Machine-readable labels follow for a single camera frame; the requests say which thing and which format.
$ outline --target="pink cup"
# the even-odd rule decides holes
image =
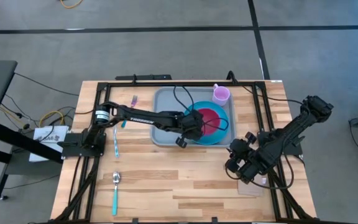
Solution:
[[[223,86],[214,85],[214,95],[212,101],[219,106],[224,106],[230,97],[230,91],[228,88]]]

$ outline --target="butcher block tabletop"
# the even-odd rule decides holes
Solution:
[[[77,113],[93,109],[97,84],[97,81],[83,82]],[[159,88],[113,87],[109,100],[129,106],[133,95],[137,95],[135,108],[152,111],[153,96]],[[234,99],[237,137],[244,138],[248,131],[256,134],[259,128],[252,94],[241,86],[228,88]],[[282,82],[266,81],[266,88],[269,97],[286,99]],[[282,128],[291,121],[286,101],[269,100],[269,103],[276,128]],[[262,99],[260,107],[265,127],[268,127]],[[90,120],[91,113],[76,114],[73,132],[80,133],[88,128]],[[217,217],[219,222],[275,220],[269,190],[263,189],[263,196],[260,197],[237,193],[237,181],[230,179],[224,170],[224,163],[229,159],[225,148],[161,147],[152,142],[148,124],[127,122],[122,129],[119,123],[117,128],[119,158],[114,153],[113,128],[106,129],[106,147],[100,158],[91,222],[131,222],[133,218],[139,218],[140,222],[210,222],[212,217]],[[295,182],[290,192],[305,211],[315,217],[305,168],[297,158],[288,158],[295,172]],[[77,160],[77,157],[64,160],[51,218],[57,217],[67,206]],[[282,161],[288,183],[290,170],[284,158]],[[121,173],[117,216],[111,215],[114,171]],[[80,173],[81,165],[78,166],[73,195],[78,187]],[[284,217],[282,195],[280,191],[277,193]],[[85,192],[80,218],[85,215],[87,198],[88,193]]]

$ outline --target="teal spoon handle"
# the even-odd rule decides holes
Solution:
[[[125,128],[125,124],[127,124],[127,120],[124,120],[124,121],[122,122],[121,127],[122,127],[122,128]]]
[[[117,215],[117,207],[118,207],[118,200],[117,200],[117,186],[114,189],[114,201],[112,202],[112,215]]]

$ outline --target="gray bin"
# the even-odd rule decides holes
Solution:
[[[199,101],[212,101],[213,87],[186,87],[193,97],[194,102]],[[186,106],[191,105],[191,99],[187,92],[182,87],[177,87],[176,94],[178,99]],[[153,100],[153,110],[155,112],[160,111],[185,111],[184,107],[177,102],[173,96],[173,87],[162,87],[155,92]],[[229,130],[227,131],[226,137],[213,145],[200,145],[192,140],[187,139],[186,142],[189,146],[198,147],[229,147],[233,139],[236,138],[236,119],[234,113],[234,102],[232,96],[229,101],[223,106],[227,116],[229,117]],[[180,134],[166,132],[157,129],[156,127],[151,128],[151,138],[154,144],[158,146],[177,146],[175,141]]]

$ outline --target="gray floor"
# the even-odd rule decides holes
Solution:
[[[262,26],[358,25],[358,1],[255,0],[255,7]],[[203,25],[251,25],[247,1],[84,0],[66,10],[54,0],[0,0],[0,29]],[[318,216],[358,223],[358,149],[347,124],[358,116],[358,30],[261,33],[270,76],[284,81],[289,98],[319,95],[335,106],[326,123],[305,133],[306,171]],[[133,73],[216,79],[233,70],[237,78],[262,78],[252,31],[0,35],[0,59],[17,60],[17,72],[73,93],[83,80]],[[8,94],[33,118],[76,105],[75,97],[20,77]],[[4,102],[14,107],[9,99]],[[290,107],[296,116],[298,106]],[[14,128],[1,114],[0,122]],[[358,139],[358,128],[354,132]],[[9,146],[1,144],[0,149]],[[52,175],[46,170],[43,177],[13,176],[7,186]],[[46,221],[56,186],[57,178],[6,190],[11,198],[0,202],[0,223]]]

